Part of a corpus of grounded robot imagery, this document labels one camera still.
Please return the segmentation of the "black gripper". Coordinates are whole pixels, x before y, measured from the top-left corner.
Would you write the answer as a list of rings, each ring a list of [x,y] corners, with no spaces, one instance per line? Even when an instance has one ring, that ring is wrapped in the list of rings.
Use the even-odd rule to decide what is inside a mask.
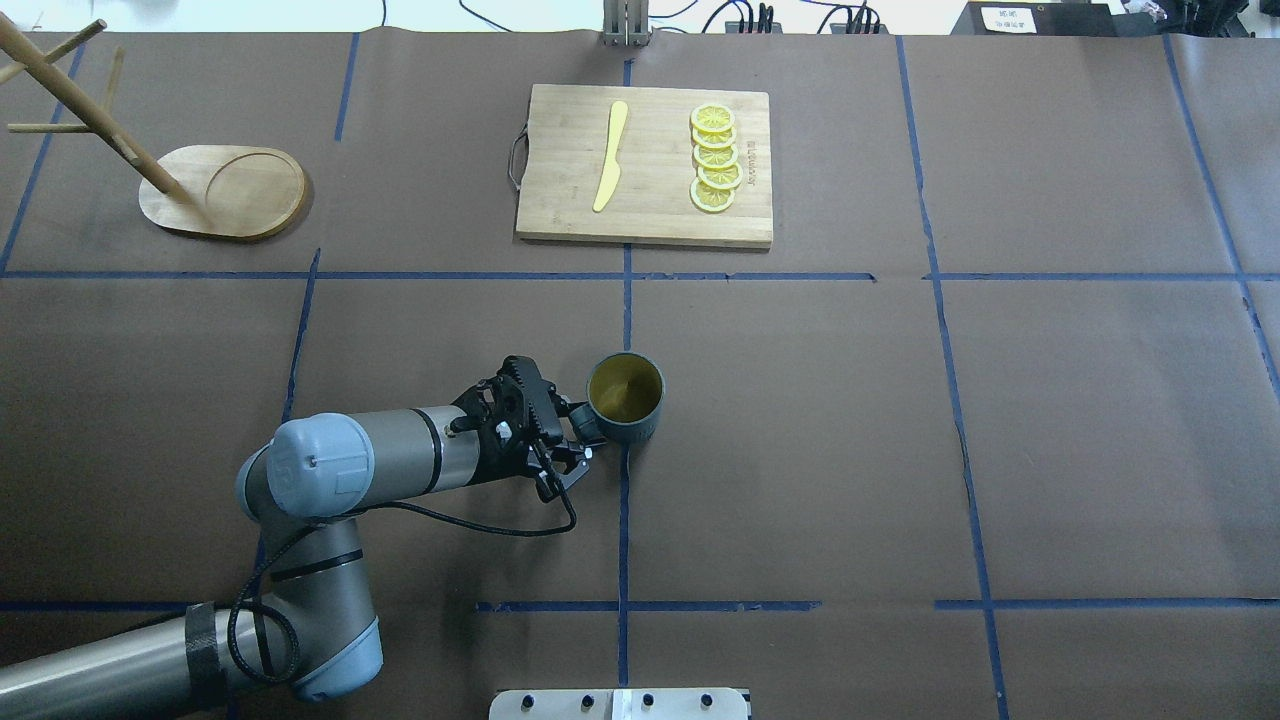
[[[561,423],[593,423],[590,404],[559,398],[531,357],[507,356],[495,375],[467,388],[453,406],[462,416],[452,421],[452,430],[477,441],[471,486],[525,477],[535,480],[540,501],[549,503],[590,469],[594,448],[570,445]]]

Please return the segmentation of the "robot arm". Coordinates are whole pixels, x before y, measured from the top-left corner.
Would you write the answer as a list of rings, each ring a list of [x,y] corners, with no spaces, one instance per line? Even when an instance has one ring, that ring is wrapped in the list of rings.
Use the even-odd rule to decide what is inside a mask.
[[[264,546],[237,596],[4,667],[3,716],[179,717],[273,685],[348,694],[383,664],[360,514],[513,477],[566,500],[603,443],[586,404],[525,356],[447,405],[284,423],[236,480]]]

